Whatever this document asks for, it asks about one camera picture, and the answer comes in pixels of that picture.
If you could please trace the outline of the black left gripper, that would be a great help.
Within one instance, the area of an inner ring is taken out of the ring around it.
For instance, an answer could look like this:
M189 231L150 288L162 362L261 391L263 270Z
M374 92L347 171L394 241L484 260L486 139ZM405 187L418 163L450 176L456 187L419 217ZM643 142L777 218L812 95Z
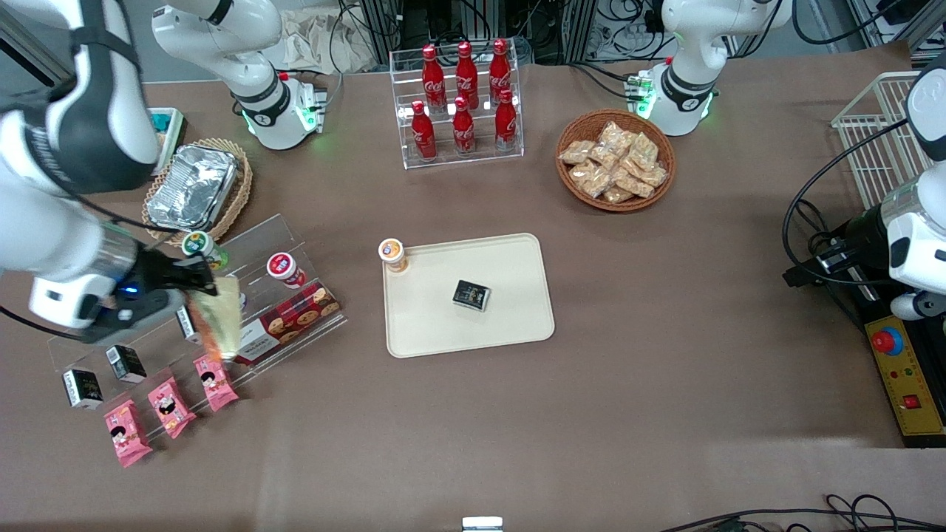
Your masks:
M888 230L882 218L882 206L875 205L854 216L847 223L847 249L831 247L813 256L822 269L795 265L783 272L783 281L790 287L807 285L839 285L866 287L858 267L849 268L851 255L861 265L888 265Z

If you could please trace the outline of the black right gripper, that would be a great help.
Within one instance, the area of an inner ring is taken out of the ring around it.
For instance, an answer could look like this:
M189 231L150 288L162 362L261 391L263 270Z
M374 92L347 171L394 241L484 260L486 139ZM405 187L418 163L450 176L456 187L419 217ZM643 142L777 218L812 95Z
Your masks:
M137 251L132 267L132 287L136 289L132 297L135 299L144 299L156 290L183 290L217 296L213 269L203 255L176 259L156 249L140 247ZM203 282L183 283L183 279Z

